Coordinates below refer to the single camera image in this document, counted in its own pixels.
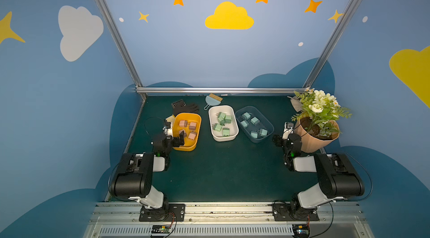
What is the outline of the pink plug cluster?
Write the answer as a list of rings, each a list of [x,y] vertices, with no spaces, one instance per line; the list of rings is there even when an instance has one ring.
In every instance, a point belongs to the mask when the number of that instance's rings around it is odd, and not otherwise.
[[[184,129],[182,129],[179,131],[179,135],[183,137],[187,137],[187,132]]]

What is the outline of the pink plug front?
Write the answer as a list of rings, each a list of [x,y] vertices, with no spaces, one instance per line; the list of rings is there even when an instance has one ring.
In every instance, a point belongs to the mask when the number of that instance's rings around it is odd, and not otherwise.
[[[194,141],[194,140],[196,140],[197,136],[198,136],[197,132],[190,132],[188,135],[188,139]]]

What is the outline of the blue plug cluster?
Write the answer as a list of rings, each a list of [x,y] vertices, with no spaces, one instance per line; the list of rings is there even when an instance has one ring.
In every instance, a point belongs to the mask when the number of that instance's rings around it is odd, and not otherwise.
[[[251,131],[250,135],[254,139],[258,139],[258,137],[259,137],[258,132],[255,132],[255,131]]]
[[[260,124],[260,119],[259,119],[259,118],[257,118],[257,117],[253,117],[253,118],[250,120],[250,122],[251,122],[253,125],[257,126],[257,125],[259,125],[259,124]]]

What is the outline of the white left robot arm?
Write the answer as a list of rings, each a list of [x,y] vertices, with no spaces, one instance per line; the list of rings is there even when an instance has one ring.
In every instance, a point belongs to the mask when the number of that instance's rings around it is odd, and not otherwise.
[[[166,213],[168,200],[152,185],[153,173],[166,171],[173,148],[184,144],[183,133],[178,137],[162,133],[152,141],[151,152],[123,154],[111,175],[109,193],[117,199],[140,203],[146,210]]]

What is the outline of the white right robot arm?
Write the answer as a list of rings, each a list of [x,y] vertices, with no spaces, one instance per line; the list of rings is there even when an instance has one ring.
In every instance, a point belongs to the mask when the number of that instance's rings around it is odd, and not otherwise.
[[[302,138],[295,133],[287,137],[274,135],[272,141],[283,148],[284,165],[290,171],[317,175],[314,186],[292,197],[291,212],[310,212],[322,204],[365,193],[364,182],[346,154],[302,156]]]

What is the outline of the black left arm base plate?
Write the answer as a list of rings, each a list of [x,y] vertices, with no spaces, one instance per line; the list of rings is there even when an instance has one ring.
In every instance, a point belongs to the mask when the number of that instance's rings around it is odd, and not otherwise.
[[[170,203],[158,209],[141,208],[139,222],[183,222],[186,205],[183,203]]]

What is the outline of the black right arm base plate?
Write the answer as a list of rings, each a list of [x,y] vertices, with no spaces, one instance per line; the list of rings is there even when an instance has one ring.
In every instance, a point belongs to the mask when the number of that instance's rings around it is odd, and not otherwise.
[[[297,203],[275,202],[272,204],[275,221],[319,221],[316,209],[306,209]]]

